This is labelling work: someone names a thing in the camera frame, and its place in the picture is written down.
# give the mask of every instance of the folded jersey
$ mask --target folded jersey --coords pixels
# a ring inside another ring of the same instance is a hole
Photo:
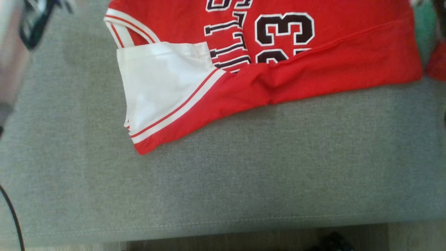
[[[407,0],[112,0],[140,154],[258,106],[422,75]]]

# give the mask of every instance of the white trim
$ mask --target white trim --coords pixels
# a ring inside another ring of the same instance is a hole
[[[147,43],[153,44],[152,40],[150,40],[150,38],[148,36],[146,36],[144,33],[140,32],[133,25],[129,25],[126,22],[123,22],[123,21],[118,20],[118,19],[110,18],[110,17],[107,17],[107,21],[108,22],[112,22],[113,24],[123,25],[123,26],[127,27],[127,28],[133,30],[134,32],[138,33],[140,36],[142,36],[147,41]]]
[[[116,32],[118,33],[119,38],[121,39],[122,44],[125,48],[133,47],[135,44],[133,43],[132,37],[128,32],[127,27],[122,25],[113,25],[115,27]]]
[[[192,88],[189,90],[189,92],[184,95],[184,97],[177,103],[175,106],[173,106],[171,109],[167,110],[166,112],[160,114],[158,117],[152,119],[149,123],[142,125],[140,127],[135,127],[134,130],[131,131],[131,136],[138,134],[141,131],[144,131],[147,127],[150,127],[151,125],[159,122],[167,115],[171,114],[173,111],[177,110],[180,106],[185,105],[186,101],[192,96],[192,94],[202,85],[204,80],[209,76],[209,74],[214,70],[213,67],[211,71],[207,71],[206,74],[203,74],[202,79],[200,81],[196,82],[195,88]]]
[[[111,36],[113,37],[113,39],[115,40],[116,45],[118,46],[118,48],[122,48],[121,47],[121,43],[119,43],[118,38],[116,37],[115,31],[112,28],[112,23],[110,22],[105,22],[105,25],[107,25],[108,29],[110,30]]]
[[[207,81],[206,83],[198,90],[197,93],[187,102],[183,107],[181,107],[176,113],[172,114],[170,117],[166,118],[156,126],[148,129],[147,131],[141,133],[140,135],[133,137],[132,141],[134,144],[137,144],[139,142],[142,142],[143,140],[147,139],[154,133],[160,131],[161,129],[165,128],[166,126],[173,123],[175,120],[183,116],[187,111],[189,111],[208,91],[209,89],[220,79],[221,76],[223,76],[226,72],[223,70],[218,69]]]
[[[129,23],[131,23],[132,25],[134,25],[135,27],[137,27],[137,28],[143,30],[144,32],[146,32],[153,39],[153,41],[155,43],[156,42],[160,42],[160,39],[158,38],[158,36],[151,29],[149,29],[143,23],[139,22],[138,20],[136,20],[135,18],[131,17],[130,15],[125,14],[124,12],[121,12],[121,11],[109,8],[107,10],[107,12],[105,13],[105,15],[110,15],[110,16],[122,18],[122,19],[128,21]],[[144,35],[138,29],[135,29],[134,27],[131,27],[131,25],[129,25],[126,22],[122,22],[120,20],[117,20],[117,19],[114,19],[114,18],[111,18],[111,17],[105,17],[104,21],[112,21],[112,22],[116,22],[116,23],[122,24],[122,25],[124,25],[126,27],[129,27],[132,30],[136,31],[141,36]]]

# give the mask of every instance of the gray upholstery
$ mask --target gray upholstery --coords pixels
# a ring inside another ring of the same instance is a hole
[[[27,245],[446,217],[446,85],[255,109],[139,156],[107,0],[59,13],[0,144]],[[0,201],[0,246],[16,243]]]

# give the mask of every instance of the wooden floor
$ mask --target wooden floor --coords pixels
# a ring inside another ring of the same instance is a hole
[[[446,220],[40,247],[27,251],[304,251],[333,231],[342,234],[356,251],[446,251]]]

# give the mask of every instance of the armhole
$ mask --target armhole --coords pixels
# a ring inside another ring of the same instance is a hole
[[[113,39],[115,40],[115,43],[118,46],[118,48],[127,48],[135,46],[135,43],[133,42],[133,39],[130,36],[127,27],[119,24],[113,24],[111,22],[105,22],[105,24],[110,30],[110,33]]]
[[[132,38],[135,33],[146,41],[146,43],[152,44],[160,42],[158,36],[151,29],[124,12],[109,8],[105,14],[104,21],[119,48],[141,44],[141,42],[135,41]]]
[[[212,64],[205,42],[160,42],[117,54],[127,102],[124,126],[135,143],[186,114],[226,73]]]

